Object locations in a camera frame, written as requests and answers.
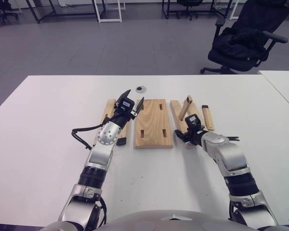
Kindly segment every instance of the black cable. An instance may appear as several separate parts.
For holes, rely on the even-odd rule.
[[[80,143],[82,143],[83,145],[86,146],[86,149],[89,149],[91,150],[92,147],[86,142],[84,141],[82,138],[80,138],[78,135],[76,135],[77,132],[79,131],[91,131],[91,130],[95,130],[97,128],[100,128],[103,124],[100,124],[100,125],[97,125],[97,126],[94,126],[94,127],[90,127],[90,128],[75,128],[72,130],[72,136],[78,140]]]
[[[95,130],[97,128],[100,128],[101,126],[103,126],[105,123],[107,123],[108,121],[112,121],[113,119],[115,118],[118,118],[119,116],[122,116],[121,114],[118,114],[116,116],[113,116],[111,119],[109,118],[105,118],[104,121],[100,124],[100,125],[97,125],[97,126],[94,126],[94,127],[90,127],[90,128],[75,128],[72,130],[72,136],[78,140],[80,143],[82,143],[83,145],[86,146],[86,149],[89,149],[91,150],[92,147],[85,141],[83,140],[80,136],[76,135],[77,132],[79,131],[91,131],[91,130]]]
[[[106,224],[106,221],[107,221],[107,207],[106,207],[106,203],[105,201],[103,200],[103,198],[101,197],[100,199],[100,203],[102,205],[102,209],[103,209],[103,212],[104,212],[104,216],[103,216],[103,219],[99,225],[99,227],[101,227],[102,225],[105,225]]]
[[[233,207],[233,205],[232,205],[232,203],[230,201],[229,202],[229,218],[230,218],[230,220],[232,220],[233,209],[234,209],[234,207]]]

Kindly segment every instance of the chair armrest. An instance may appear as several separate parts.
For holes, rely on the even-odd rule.
[[[224,18],[218,18],[216,20],[216,30],[215,30],[215,35],[214,35],[214,39],[216,39],[216,37],[219,35],[221,27],[225,24],[225,19]]]
[[[216,26],[223,26],[223,25],[225,24],[225,22],[226,22],[226,20],[225,20],[224,18],[218,18],[218,19],[216,20],[215,25],[216,25]]]
[[[281,42],[281,43],[287,43],[288,42],[288,39],[286,37],[283,37],[283,36],[280,36],[280,35],[275,35],[275,34],[273,34],[271,32],[268,32],[268,31],[263,31],[263,34],[267,38],[269,38],[269,39],[271,39],[271,40],[273,40],[275,42]]]

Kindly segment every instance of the wooden pieces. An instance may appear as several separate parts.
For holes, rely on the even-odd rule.
[[[172,112],[172,116],[173,116],[176,128],[183,133],[187,132],[187,124],[185,123],[186,115],[184,116],[183,120],[179,119],[179,114],[182,110],[179,101],[178,100],[171,100],[170,101],[170,109]]]
[[[135,120],[136,149],[173,147],[166,100],[144,100]]]
[[[200,119],[200,122],[201,122],[201,125],[204,126],[204,130],[208,130],[207,129],[207,126],[203,120],[203,117],[202,117],[202,114],[199,112],[199,110],[197,109],[196,105],[195,105],[195,102],[192,102],[191,105],[189,106],[189,109],[188,109],[188,115],[192,115],[192,114],[196,114],[198,116],[198,118]]]
[[[114,105],[116,103],[116,100],[111,99],[107,100],[103,116],[101,118],[101,123],[104,121],[104,119],[107,117],[111,118],[114,114]],[[125,145],[126,144],[126,138],[127,138],[127,132],[129,129],[129,122],[125,125],[124,129],[119,134],[118,140],[117,140],[117,146]]]
[[[104,112],[103,112],[103,116],[101,119],[101,123],[104,121],[105,117],[109,117],[111,118],[112,115],[114,114],[114,106],[115,106],[116,100],[107,100]]]
[[[181,110],[181,112],[179,114],[179,120],[182,121],[184,119],[184,116],[185,116],[189,106],[191,105],[192,101],[193,100],[192,100],[192,97],[190,95],[187,96],[187,98],[184,100],[182,110]]]
[[[187,125],[185,122],[185,118],[188,115],[190,116],[192,114],[196,114],[199,117],[201,124],[205,126],[204,129],[207,130],[207,127],[206,127],[204,120],[202,118],[202,114],[199,113],[199,110],[197,109],[195,103],[193,102],[193,100],[190,96],[188,96],[186,98],[184,103],[186,104],[187,101],[189,101],[189,106],[187,107],[187,113],[185,113],[183,120],[180,120],[179,115],[181,112],[184,112],[186,110],[186,107],[184,107],[184,105],[183,105],[183,108],[181,108],[181,105],[180,105],[178,100],[171,100],[170,101],[170,108],[171,108],[171,112],[172,112],[172,116],[173,116],[176,128],[178,130],[180,130],[182,133],[187,132]]]
[[[202,112],[203,112],[204,121],[206,123],[208,130],[214,131],[214,125],[213,125],[213,120],[212,120],[211,111],[209,109],[209,106],[202,105]]]

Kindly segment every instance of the white table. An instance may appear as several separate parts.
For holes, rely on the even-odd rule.
[[[289,71],[259,71],[289,103]]]
[[[144,85],[145,94],[135,92]],[[252,173],[280,224],[289,224],[289,104],[262,75],[30,76],[0,107],[0,223],[55,221],[78,181],[88,151],[72,128],[96,125],[107,99],[132,89],[133,100],[208,104],[217,133],[238,135]],[[172,128],[174,121],[169,110]],[[228,190],[208,155],[186,149],[114,148],[103,185],[108,220],[149,209],[228,216]],[[87,141],[95,132],[83,133]]]

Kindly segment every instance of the chair backrest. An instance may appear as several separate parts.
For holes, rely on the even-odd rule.
[[[273,33],[288,15],[287,6],[267,6],[257,0],[248,0],[232,28],[249,27]]]

